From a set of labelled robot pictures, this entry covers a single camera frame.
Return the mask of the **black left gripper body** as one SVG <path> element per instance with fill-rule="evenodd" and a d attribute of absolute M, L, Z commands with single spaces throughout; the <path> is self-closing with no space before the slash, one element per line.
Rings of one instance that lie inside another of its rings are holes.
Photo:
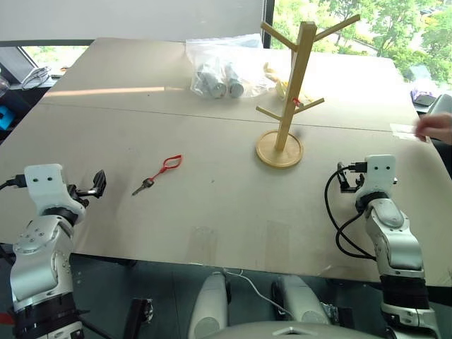
<path fill-rule="evenodd" d="M 76 185 L 74 185 L 74 184 L 68 185 L 67 191 L 69 193 L 69 196 L 73 200 L 80 203 L 83 207 L 88 207 L 88 205 L 89 205 L 88 197 L 90 194 L 87 191 L 78 190 Z"/>

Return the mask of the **person's bare hand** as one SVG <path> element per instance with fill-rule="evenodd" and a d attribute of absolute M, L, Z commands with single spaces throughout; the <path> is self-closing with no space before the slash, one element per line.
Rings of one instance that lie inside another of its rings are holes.
<path fill-rule="evenodd" d="M 433 138 L 451 144 L 451 114 L 424 115 L 417 122 L 415 136 L 421 141 Z"/>

